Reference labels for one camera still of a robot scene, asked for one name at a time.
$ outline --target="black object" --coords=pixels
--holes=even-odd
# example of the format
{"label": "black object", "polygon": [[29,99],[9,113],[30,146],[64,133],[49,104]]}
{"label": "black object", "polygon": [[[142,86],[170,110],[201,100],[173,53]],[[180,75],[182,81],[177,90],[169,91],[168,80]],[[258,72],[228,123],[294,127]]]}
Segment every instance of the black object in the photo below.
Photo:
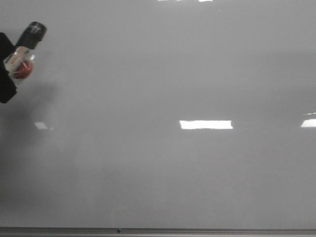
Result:
{"label": "black object", "polygon": [[15,47],[23,46],[35,49],[37,43],[41,41],[46,33],[46,26],[39,22],[32,22],[23,32]]}
{"label": "black object", "polygon": [[16,94],[16,86],[4,67],[4,59],[15,51],[14,45],[4,33],[0,33],[0,102],[8,102]]}

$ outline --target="black bottle cap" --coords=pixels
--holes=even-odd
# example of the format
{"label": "black bottle cap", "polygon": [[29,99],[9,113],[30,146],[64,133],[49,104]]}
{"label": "black bottle cap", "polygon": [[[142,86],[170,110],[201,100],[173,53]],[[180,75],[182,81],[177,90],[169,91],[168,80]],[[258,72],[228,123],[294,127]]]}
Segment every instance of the black bottle cap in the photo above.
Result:
{"label": "black bottle cap", "polygon": [[39,22],[32,22],[23,32],[15,47],[24,46],[35,49],[37,43],[41,41],[47,31],[45,25]]}

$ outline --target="whiteboard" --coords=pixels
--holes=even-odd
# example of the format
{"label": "whiteboard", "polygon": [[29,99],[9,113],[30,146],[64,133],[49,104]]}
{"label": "whiteboard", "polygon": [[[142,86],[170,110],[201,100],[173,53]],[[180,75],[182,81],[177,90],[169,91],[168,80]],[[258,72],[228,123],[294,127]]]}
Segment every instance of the whiteboard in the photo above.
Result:
{"label": "whiteboard", "polygon": [[1,0],[47,34],[0,105],[0,226],[315,228],[315,10]]}

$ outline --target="metal ledge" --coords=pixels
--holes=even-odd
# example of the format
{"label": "metal ledge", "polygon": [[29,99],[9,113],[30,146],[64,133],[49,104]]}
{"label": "metal ledge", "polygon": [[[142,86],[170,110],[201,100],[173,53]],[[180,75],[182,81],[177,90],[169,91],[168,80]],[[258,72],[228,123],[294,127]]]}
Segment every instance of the metal ledge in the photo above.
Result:
{"label": "metal ledge", "polygon": [[8,237],[224,237],[224,236],[315,236],[316,230],[250,229],[128,229],[128,228],[24,228],[0,227]]}

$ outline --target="bottle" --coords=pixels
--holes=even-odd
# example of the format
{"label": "bottle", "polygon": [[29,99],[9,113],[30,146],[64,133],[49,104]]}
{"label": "bottle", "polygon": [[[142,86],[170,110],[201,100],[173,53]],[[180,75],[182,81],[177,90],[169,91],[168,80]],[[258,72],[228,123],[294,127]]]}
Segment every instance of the bottle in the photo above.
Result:
{"label": "bottle", "polygon": [[32,22],[16,43],[15,51],[3,61],[9,77],[15,84],[22,83],[32,73],[35,58],[32,50],[43,39],[46,30],[45,25]]}

